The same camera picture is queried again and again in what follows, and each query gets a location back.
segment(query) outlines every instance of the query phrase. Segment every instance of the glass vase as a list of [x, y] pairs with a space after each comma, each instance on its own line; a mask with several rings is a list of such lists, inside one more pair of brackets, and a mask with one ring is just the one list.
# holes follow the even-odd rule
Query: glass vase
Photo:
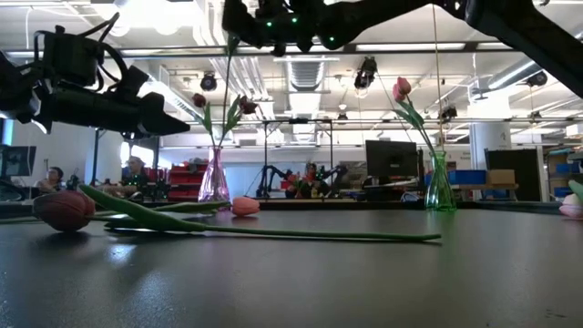
[[229, 200], [229, 188], [220, 160], [220, 149], [212, 148], [209, 154], [209, 165], [200, 185], [199, 202]]
[[436, 151], [431, 157], [434, 173], [425, 195], [425, 208], [428, 210], [455, 211], [455, 196], [447, 179], [445, 152]]

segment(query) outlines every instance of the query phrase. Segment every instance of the red storage bin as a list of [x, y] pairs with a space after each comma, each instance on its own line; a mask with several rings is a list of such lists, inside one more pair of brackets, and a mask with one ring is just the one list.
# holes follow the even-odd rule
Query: red storage bin
[[189, 183], [188, 175], [170, 175], [170, 184]]
[[197, 164], [197, 172], [204, 173], [209, 164]]
[[168, 197], [172, 198], [172, 197], [184, 197], [184, 196], [189, 196], [189, 192], [187, 190], [171, 190], [168, 193]]
[[202, 183], [202, 176], [189, 177], [189, 183]]
[[172, 169], [170, 170], [170, 173], [172, 171], [184, 172], [184, 171], [188, 171], [188, 170], [189, 170], [189, 168], [187, 168], [187, 167], [179, 167], [179, 166], [172, 165]]

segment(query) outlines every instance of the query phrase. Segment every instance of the pink glass vase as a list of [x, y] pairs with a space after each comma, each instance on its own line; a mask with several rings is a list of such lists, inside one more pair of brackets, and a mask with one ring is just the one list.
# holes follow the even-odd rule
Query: pink glass vase
[[199, 191], [199, 202], [207, 201], [229, 201], [229, 188], [227, 187], [227, 178], [222, 169], [220, 161], [220, 149], [211, 148], [209, 154], [209, 165]]

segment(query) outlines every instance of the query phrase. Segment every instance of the window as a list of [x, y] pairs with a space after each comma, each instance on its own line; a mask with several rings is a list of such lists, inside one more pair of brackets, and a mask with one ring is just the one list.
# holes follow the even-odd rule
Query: window
[[[121, 150], [119, 151], [119, 159], [121, 159], [121, 167], [126, 167], [126, 162], [130, 156], [129, 144], [123, 142], [121, 144]], [[147, 168], [151, 168], [154, 165], [154, 150], [146, 149], [140, 146], [134, 146], [131, 148], [131, 156], [139, 157]]]

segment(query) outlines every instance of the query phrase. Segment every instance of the person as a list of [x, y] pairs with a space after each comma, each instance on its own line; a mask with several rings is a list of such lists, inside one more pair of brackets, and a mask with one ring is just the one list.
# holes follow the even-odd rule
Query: person
[[63, 182], [63, 175], [63, 170], [59, 167], [48, 168], [46, 179], [37, 181], [35, 187], [43, 194], [60, 191]]
[[104, 192], [126, 198], [148, 185], [149, 179], [144, 168], [144, 161], [137, 156], [130, 156], [126, 163], [128, 166], [124, 171], [127, 174], [119, 182], [120, 186], [103, 185], [101, 189]]

